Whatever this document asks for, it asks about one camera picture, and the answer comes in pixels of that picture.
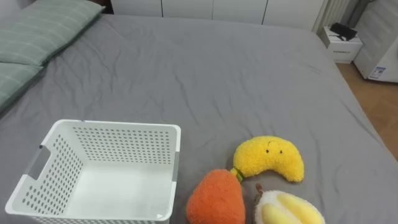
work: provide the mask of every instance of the orange carrot plush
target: orange carrot plush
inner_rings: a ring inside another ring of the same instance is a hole
[[[228,170],[212,170],[193,191],[187,204],[191,224],[244,224],[241,184]]]

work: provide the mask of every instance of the basket perforated side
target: basket perforated side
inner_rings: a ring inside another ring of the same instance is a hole
[[[43,224],[167,224],[168,221],[154,222],[154,221],[139,221],[139,220],[82,220],[82,219],[67,219],[67,218],[42,218],[33,217],[33,219]]]
[[[61,134],[47,147],[52,147],[52,155],[40,178],[20,192],[20,203],[29,212],[59,215],[65,211],[83,163]]]
[[[175,134],[152,126],[72,127],[90,161],[171,164]]]

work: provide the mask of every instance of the bed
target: bed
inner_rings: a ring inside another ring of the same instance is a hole
[[[201,178],[231,168],[239,143],[258,135],[292,141],[305,178],[291,184],[270,171],[246,179],[246,223],[255,183],[307,199],[327,223],[398,220],[398,163],[308,31],[101,16],[0,119],[1,205],[59,119],[179,125],[171,223],[187,223],[185,205]],[[12,223],[4,212],[0,222]]]

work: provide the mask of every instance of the label sticker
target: label sticker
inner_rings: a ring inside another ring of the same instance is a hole
[[[385,70],[385,67],[376,67],[373,71],[373,74],[371,75],[371,78],[379,78]]]

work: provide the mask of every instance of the white plastic basket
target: white plastic basket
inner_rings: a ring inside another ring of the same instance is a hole
[[[57,121],[6,212],[44,224],[169,223],[180,137],[176,125]]]

